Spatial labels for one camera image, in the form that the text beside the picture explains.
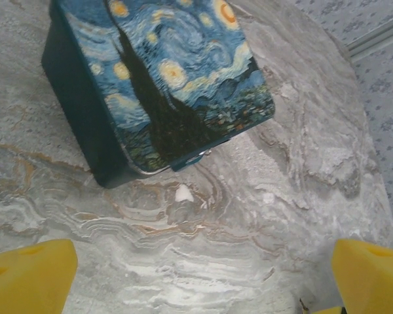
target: small white object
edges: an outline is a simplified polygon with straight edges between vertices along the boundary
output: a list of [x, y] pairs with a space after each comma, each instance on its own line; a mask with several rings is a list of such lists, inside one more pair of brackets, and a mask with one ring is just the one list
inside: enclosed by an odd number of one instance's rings
[[265, 204], [272, 204], [275, 201], [275, 195], [273, 193], [264, 193], [263, 202]]
[[193, 197], [191, 191], [189, 190], [189, 188], [186, 185], [181, 184], [181, 185], [179, 185], [179, 188], [176, 190], [175, 200], [177, 202], [181, 202], [181, 201], [194, 202], [194, 197]]

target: patterned wallpaper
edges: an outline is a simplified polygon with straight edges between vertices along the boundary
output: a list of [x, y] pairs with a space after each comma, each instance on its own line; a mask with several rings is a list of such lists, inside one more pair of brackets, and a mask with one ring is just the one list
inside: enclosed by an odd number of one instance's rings
[[393, 19], [393, 0], [288, 0], [344, 44]]
[[355, 64], [393, 211], [393, 44]]

